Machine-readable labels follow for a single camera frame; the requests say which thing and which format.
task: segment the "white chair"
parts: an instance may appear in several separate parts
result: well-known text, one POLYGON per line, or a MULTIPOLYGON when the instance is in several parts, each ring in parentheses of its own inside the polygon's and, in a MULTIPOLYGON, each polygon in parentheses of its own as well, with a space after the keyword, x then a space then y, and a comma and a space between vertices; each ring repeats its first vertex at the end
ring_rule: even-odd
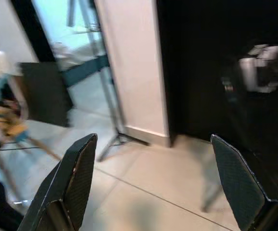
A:
MULTIPOLYGON (((26 100, 22 94, 22 92, 20 91, 20 88, 18 87, 15 79, 12 77, 12 73, 10 73, 10 64, 8 62, 8 59, 6 57, 6 54, 2 51, 0 51, 0 77, 3 76, 3 74, 10 74, 10 76, 7 78, 7 82, 8 85, 10 86, 10 89, 14 95, 14 97, 16 98, 16 100, 19 103, 20 106, 20 120, 21 121, 26 121, 28 119, 28 107, 27 107, 27 103, 26 100)), ((42 144, 41 142, 31 138, 31 137, 27 137, 27 139, 33 143, 35 146, 37 146, 40 149, 43 149, 47 154, 49 154, 50 156, 54 157, 57 160, 61 160, 61 158, 59 156, 57 156, 55 153, 53 153, 47 146, 45 146, 44 144, 42 144)), ((1 142, 2 144, 8 141, 8 138, 3 139, 1 142)), ((15 141, 15 145, 17 145, 20 149, 23 149, 23 146, 19 143, 15 141)), ((6 168, 3 160, 0 157, 0 168, 2 169, 4 176, 6 178, 6 180, 8 181, 8 183, 10 184, 10 187, 12 189, 12 191, 14 192, 15 196, 17 197, 17 199, 22 200, 18 189, 16 187, 16 184, 14 182, 14 180, 11 177, 10 172, 8 171, 8 169, 6 168)))

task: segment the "black wall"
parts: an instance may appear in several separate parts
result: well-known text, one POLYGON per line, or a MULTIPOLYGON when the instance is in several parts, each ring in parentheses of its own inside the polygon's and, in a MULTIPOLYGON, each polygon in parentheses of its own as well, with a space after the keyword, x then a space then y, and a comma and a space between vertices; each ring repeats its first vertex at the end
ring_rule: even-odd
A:
POLYGON ((221 77, 252 45, 278 43, 278 0, 157 1, 171 135, 237 139, 221 77))

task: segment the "tile floor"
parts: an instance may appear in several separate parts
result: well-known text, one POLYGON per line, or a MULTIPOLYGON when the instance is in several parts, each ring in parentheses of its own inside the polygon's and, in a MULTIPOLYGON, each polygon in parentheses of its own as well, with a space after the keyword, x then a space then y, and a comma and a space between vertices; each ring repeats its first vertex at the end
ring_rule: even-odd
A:
MULTIPOLYGON (((63 156, 77 139, 98 134, 96 156, 114 130, 97 75, 70 89, 76 108, 71 128, 28 121, 31 135, 63 156)), ((13 144, 4 147, 13 148, 13 144)), ((57 164, 41 150, 1 153, 24 199, 31 200, 57 164)), ((210 144, 180 136, 171 149, 128 143, 95 163, 90 199, 81 231, 238 231, 224 195, 208 213, 204 198, 219 185, 210 144)), ((9 201, 16 198, 6 184, 9 201)))

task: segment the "white wall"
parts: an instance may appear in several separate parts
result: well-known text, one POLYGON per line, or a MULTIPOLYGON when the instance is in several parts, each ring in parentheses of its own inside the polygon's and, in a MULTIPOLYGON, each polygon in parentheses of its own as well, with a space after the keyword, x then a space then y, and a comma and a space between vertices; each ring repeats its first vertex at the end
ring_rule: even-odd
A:
POLYGON ((0 51, 8 55, 13 72, 17 62, 38 61, 8 0, 0 0, 0 51))
POLYGON ((96 0, 126 127, 151 142, 168 137, 154 1, 96 0))

